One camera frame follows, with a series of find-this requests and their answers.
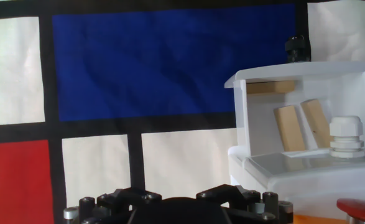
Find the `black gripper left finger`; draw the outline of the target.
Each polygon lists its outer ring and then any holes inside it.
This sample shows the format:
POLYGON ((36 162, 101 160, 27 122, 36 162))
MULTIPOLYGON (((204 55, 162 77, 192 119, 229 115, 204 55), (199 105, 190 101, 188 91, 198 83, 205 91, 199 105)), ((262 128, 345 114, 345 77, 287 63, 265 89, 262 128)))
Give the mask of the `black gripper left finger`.
POLYGON ((64 224, 127 223, 143 205, 162 201, 160 194, 129 187, 96 198, 83 197, 78 205, 63 210, 64 224))

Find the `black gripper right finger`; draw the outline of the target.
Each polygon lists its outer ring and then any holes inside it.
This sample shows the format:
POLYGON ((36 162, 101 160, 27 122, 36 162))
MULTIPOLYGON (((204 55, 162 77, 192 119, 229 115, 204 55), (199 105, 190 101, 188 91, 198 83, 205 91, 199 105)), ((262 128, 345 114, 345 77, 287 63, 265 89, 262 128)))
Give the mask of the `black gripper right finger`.
POLYGON ((196 199, 220 209, 227 223, 293 224, 293 203, 275 192, 223 184, 197 193, 196 199))

